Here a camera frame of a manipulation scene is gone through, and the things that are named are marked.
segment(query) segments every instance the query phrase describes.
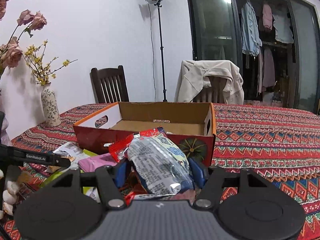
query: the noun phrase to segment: clothing rod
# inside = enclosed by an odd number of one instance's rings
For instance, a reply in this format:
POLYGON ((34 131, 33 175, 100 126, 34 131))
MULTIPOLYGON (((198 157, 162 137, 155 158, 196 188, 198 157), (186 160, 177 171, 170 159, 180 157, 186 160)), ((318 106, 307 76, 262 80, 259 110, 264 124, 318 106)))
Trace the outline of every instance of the clothing rod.
POLYGON ((280 47, 280 48, 283 48, 283 49, 287 48, 287 46, 280 45, 280 44, 275 44, 275 43, 267 42, 267 41, 263 41, 262 44, 269 45, 269 46, 274 46, 274 47, 280 47))
POLYGON ((232 40, 232 37, 229 36, 213 36, 213 38, 219 40, 232 40))

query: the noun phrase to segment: red cardboard box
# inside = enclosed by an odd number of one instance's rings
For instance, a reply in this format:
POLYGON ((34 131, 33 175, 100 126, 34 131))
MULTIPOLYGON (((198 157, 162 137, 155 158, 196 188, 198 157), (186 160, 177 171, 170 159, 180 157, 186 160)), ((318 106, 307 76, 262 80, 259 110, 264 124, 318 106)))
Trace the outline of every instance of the red cardboard box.
POLYGON ((211 164, 216 138, 212 103, 116 102, 73 125, 79 146, 97 154, 108 151, 107 143, 159 126, 187 156, 211 164))

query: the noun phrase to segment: chair backrest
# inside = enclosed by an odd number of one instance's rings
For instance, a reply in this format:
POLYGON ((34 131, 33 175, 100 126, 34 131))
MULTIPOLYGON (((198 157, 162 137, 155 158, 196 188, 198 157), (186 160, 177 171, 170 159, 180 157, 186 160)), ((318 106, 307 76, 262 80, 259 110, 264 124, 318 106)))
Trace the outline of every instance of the chair backrest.
POLYGON ((220 77, 209 77, 211 87, 203 88, 193 102, 212 102, 224 104, 223 89, 227 80, 220 77))
POLYGON ((99 103, 129 102, 123 66, 91 70, 99 103))

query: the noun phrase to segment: patterned tablecloth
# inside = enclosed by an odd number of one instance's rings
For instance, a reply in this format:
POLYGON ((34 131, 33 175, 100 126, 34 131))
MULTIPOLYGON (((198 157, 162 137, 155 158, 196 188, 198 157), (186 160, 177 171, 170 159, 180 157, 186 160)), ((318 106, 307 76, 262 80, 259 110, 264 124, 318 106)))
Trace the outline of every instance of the patterned tablecloth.
MULTIPOLYGON (((18 148, 51 153, 68 141, 76 142, 72 124, 104 106, 73 108, 61 115, 60 126, 40 124, 12 142, 18 148)), ((320 239, 320 118, 295 109, 220 104, 215 104, 215 114, 217 138, 212 164, 236 172, 243 167, 254 168, 303 206, 307 217, 299 239, 320 239)), ((23 185, 19 201, 49 176, 42 165, 25 164, 23 169, 33 175, 33 182, 23 185)), ((222 199, 236 192, 236 188, 227 188, 222 199)), ((12 218, 6 217, 2 226, 11 239, 22 239, 12 218)))

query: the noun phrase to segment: floor lamp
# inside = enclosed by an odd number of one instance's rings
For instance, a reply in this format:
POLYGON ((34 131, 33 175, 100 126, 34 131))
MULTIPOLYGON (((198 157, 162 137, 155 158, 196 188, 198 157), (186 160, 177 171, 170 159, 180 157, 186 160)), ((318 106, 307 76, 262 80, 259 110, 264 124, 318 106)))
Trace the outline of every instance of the floor lamp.
POLYGON ((154 6, 158 6, 158 15, 159 15, 159 28, 160 28, 160 49, 161 49, 161 63, 162 63, 162 79, 163 79, 163 96, 164 96, 164 99, 163 101, 164 102, 168 102, 167 101, 167 98, 165 96, 165 93, 166 93, 166 89, 165 89, 165 79, 164 79, 164 63, 163 63, 163 46, 162 46, 162 33, 161 33, 161 18, 160 18, 160 7, 162 7, 160 5, 160 2, 162 0, 146 0, 146 2, 148 4, 153 4, 154 6))

